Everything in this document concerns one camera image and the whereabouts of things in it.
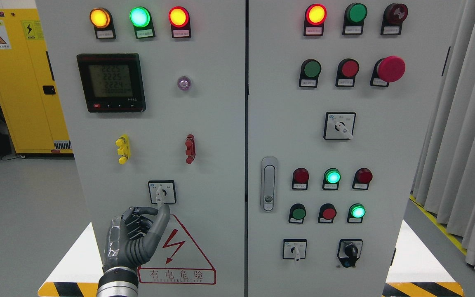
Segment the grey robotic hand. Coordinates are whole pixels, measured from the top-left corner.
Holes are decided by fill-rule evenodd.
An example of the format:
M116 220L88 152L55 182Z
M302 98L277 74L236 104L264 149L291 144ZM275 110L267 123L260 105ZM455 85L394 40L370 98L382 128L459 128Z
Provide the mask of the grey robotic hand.
M113 267L136 270L153 257L170 220L169 205L129 207L111 220L103 253L103 271Z

